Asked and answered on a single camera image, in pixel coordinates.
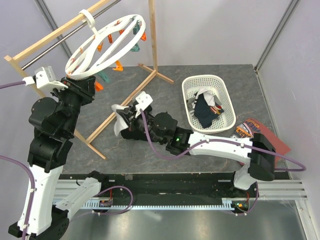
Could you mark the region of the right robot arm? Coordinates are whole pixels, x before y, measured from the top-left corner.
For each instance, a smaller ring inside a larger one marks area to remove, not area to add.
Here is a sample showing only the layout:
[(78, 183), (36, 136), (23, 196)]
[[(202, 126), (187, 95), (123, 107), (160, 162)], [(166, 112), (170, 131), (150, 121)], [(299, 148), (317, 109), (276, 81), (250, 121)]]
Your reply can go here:
[(276, 149), (261, 133), (251, 137), (231, 138), (202, 134), (178, 126), (167, 112), (153, 116), (151, 106), (142, 110), (134, 105), (112, 105), (116, 115), (115, 135), (127, 140), (146, 141), (149, 145), (164, 145), (171, 159), (182, 156), (214, 156), (235, 160), (242, 167), (234, 174), (229, 191), (242, 196), (257, 181), (275, 179)]

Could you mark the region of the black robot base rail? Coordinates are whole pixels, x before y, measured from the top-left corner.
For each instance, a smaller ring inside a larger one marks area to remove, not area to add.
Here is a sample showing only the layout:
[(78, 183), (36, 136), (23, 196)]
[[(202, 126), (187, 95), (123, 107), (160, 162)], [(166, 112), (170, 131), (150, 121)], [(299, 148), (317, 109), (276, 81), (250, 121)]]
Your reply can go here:
[(70, 180), (79, 186), (87, 177), (102, 181), (102, 189), (122, 186), (103, 193), (113, 204), (133, 206), (218, 205), (222, 199), (247, 200), (257, 195), (257, 185), (241, 190), (233, 185), (234, 173), (129, 173), (62, 174), (60, 180)]

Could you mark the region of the white sock black stripes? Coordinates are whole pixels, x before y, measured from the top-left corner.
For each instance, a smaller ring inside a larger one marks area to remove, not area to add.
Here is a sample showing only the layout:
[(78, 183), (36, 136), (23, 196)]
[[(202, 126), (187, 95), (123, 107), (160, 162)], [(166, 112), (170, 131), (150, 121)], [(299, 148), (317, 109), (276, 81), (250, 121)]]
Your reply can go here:
[(203, 95), (203, 98), (208, 106), (214, 107), (216, 105), (214, 95), (210, 92), (210, 90), (204, 87), (200, 87), (195, 94), (194, 102), (191, 104), (193, 109), (195, 108), (200, 95)]

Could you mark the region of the white round clip hanger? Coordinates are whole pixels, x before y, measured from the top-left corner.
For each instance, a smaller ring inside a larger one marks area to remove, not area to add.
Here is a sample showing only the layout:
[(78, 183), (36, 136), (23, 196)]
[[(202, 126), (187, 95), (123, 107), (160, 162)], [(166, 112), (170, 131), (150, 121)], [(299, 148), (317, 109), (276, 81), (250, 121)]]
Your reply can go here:
[[(83, 22), (88, 24), (92, 36), (73, 52), (65, 65), (66, 76), (74, 80), (82, 80), (93, 76), (114, 65), (135, 47), (146, 30), (145, 19), (140, 14), (125, 15), (98, 30), (96, 29), (95, 19), (90, 12), (83, 9), (79, 13), (85, 16)], [(94, 60), (98, 47), (110, 35), (120, 31), (122, 33)]]

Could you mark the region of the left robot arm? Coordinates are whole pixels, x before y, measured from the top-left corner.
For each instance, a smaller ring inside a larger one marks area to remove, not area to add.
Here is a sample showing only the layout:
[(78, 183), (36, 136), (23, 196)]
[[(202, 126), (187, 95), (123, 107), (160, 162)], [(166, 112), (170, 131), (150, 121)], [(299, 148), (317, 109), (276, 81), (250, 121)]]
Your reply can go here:
[(59, 240), (88, 199), (109, 193), (109, 183), (91, 173), (83, 185), (53, 203), (81, 107), (94, 100), (95, 83), (95, 76), (82, 80), (64, 77), (61, 90), (54, 88), (52, 97), (43, 97), (33, 104), (28, 121), (34, 126), (34, 138), (27, 158), (29, 166), (24, 167), (29, 175), (29, 195), (20, 219), (8, 229), (12, 236), (23, 240)]

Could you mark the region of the dark navy sock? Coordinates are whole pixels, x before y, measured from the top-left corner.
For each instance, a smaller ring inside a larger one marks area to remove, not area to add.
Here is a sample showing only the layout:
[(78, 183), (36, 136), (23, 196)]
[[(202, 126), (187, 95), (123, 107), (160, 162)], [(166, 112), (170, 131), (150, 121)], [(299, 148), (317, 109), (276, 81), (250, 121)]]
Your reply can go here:
[(200, 110), (197, 118), (203, 128), (208, 128), (223, 112), (224, 109), (219, 105), (209, 106)]

